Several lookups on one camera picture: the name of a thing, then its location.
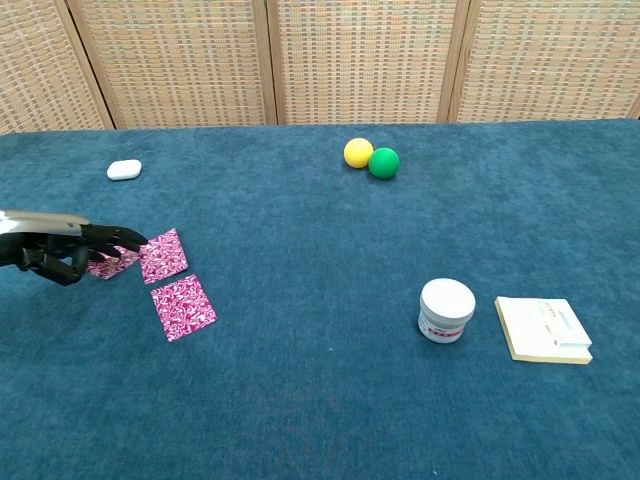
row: green ball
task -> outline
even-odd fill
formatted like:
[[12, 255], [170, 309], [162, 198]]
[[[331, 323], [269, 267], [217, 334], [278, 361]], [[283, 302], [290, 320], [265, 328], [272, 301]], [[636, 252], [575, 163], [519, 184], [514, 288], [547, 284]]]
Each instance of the green ball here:
[[399, 167], [400, 158], [391, 148], [378, 148], [369, 159], [369, 170], [378, 178], [386, 179], [393, 177]]

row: black robotic arm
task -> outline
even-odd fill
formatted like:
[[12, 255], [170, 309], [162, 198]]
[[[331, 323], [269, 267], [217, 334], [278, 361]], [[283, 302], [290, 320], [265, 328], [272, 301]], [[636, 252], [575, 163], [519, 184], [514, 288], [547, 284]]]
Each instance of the black robotic arm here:
[[116, 246], [138, 252], [146, 243], [129, 228], [93, 225], [76, 215], [0, 210], [0, 267], [15, 265], [60, 285], [78, 282], [89, 260], [120, 257]]

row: label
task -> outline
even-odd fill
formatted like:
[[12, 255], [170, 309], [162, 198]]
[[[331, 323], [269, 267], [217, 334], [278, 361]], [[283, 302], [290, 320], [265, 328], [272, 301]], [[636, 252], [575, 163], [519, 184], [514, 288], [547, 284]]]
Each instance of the label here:
[[455, 328], [440, 328], [431, 323], [427, 317], [420, 312], [418, 317], [418, 327], [422, 334], [429, 340], [436, 343], [452, 343], [460, 338], [464, 332], [464, 326]]

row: card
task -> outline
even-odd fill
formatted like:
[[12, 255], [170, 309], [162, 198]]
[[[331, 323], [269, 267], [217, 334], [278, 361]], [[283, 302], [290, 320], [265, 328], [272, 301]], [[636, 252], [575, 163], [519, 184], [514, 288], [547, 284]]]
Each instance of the card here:
[[137, 252], [132, 252], [117, 245], [115, 248], [122, 254], [120, 258], [104, 256], [104, 262], [90, 261], [87, 266], [87, 272], [95, 277], [108, 280], [138, 261], [139, 255]]
[[140, 247], [140, 267], [145, 284], [164, 280], [189, 268], [175, 228]]
[[170, 342], [200, 330], [217, 319], [195, 275], [153, 289], [151, 297]]

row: wicker panel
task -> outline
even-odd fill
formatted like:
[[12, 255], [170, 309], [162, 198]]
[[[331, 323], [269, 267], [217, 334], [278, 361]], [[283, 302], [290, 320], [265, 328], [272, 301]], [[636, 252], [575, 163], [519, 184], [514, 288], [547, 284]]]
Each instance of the wicker panel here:
[[250, 0], [70, 5], [117, 127], [266, 123]]
[[483, 1], [457, 119], [624, 117], [640, 93], [640, 2]]
[[50, 0], [0, 2], [0, 133], [105, 128]]
[[279, 120], [435, 122], [455, 0], [274, 3]]

